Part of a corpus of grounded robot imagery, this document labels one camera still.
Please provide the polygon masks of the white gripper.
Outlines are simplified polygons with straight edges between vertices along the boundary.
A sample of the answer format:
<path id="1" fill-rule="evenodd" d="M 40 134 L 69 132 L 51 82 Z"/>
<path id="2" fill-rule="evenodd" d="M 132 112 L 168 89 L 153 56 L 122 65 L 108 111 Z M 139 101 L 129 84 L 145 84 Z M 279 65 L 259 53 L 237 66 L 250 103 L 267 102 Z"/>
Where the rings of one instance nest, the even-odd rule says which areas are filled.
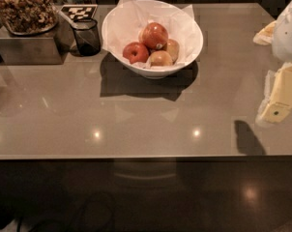
<path id="1" fill-rule="evenodd" d="M 278 16 L 253 37 L 260 45 L 272 44 L 273 54 L 284 63 L 265 77 L 264 100 L 255 122 L 261 127 L 282 122 L 292 111 L 292 0 Z"/>

